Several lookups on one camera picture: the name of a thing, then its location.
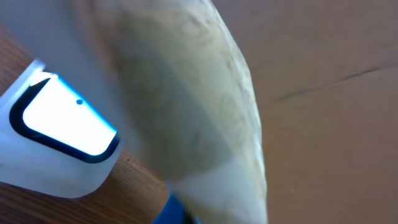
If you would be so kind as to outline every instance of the blue object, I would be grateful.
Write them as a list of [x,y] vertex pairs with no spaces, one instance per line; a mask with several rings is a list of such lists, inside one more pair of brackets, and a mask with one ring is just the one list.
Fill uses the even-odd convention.
[[183,224],[184,217],[185,209],[182,207],[182,204],[174,195],[170,195],[163,210],[152,224]]

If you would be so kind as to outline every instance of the white device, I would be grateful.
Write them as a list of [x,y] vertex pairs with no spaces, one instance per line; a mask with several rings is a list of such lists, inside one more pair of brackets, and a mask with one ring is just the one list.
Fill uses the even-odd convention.
[[96,190],[118,159],[118,132],[34,60],[0,97],[0,182],[77,198]]

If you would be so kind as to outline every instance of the illuminated screen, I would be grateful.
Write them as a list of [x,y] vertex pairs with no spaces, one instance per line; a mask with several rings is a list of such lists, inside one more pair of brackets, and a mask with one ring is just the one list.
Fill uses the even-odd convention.
[[30,129],[92,156],[107,150],[117,133],[57,75],[28,104],[22,119]]

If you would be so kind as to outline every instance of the wood grain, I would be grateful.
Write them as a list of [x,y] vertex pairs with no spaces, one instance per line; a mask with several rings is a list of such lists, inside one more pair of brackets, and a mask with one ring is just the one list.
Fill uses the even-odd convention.
[[[214,2],[252,71],[270,223],[397,223],[398,2]],[[21,58],[9,41],[0,62]],[[17,74],[1,71],[1,80]],[[149,223],[166,199],[124,153],[79,200],[0,185],[0,223]]]
[[[0,29],[0,95],[31,61],[26,50]],[[164,182],[124,151],[105,183],[79,199],[0,184],[0,223],[150,223],[168,197]]]

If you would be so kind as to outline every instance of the patterned fabric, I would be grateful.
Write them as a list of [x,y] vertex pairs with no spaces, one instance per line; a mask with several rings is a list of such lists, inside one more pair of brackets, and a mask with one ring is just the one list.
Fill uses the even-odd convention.
[[102,58],[117,71],[130,125],[146,143],[144,162],[203,223],[266,223],[250,71],[213,4],[78,5],[86,26],[97,26],[89,35],[102,42]]
[[115,124],[193,215],[267,223],[250,72],[209,0],[0,4],[6,28]]

